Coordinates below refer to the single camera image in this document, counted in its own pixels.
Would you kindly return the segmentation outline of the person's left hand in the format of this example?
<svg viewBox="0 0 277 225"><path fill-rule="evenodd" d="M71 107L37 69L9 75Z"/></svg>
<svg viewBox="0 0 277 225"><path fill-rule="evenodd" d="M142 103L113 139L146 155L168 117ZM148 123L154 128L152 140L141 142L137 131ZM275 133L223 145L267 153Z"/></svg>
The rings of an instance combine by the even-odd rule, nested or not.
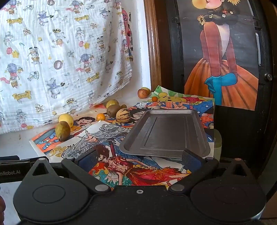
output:
<svg viewBox="0 0 277 225"><path fill-rule="evenodd" d="M4 199L0 196L0 224L4 222L4 211L6 209L6 204Z"/></svg>

